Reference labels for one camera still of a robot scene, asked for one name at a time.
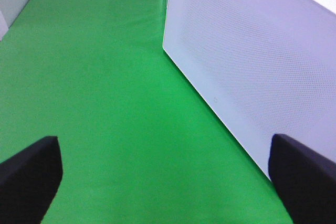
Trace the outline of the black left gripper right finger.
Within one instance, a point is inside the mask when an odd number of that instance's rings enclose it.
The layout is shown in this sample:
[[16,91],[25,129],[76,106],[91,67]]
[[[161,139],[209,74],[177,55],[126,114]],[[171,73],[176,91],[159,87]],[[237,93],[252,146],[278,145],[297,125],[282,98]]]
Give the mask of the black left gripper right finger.
[[335,223],[335,163],[294,138],[275,134],[268,174],[293,223]]

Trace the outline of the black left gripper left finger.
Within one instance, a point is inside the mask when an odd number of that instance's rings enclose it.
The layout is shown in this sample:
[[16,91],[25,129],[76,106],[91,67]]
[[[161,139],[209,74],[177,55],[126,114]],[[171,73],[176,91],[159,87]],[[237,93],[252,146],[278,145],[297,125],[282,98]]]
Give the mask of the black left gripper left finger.
[[1,223],[41,223],[62,176],[56,136],[45,136],[2,162]]

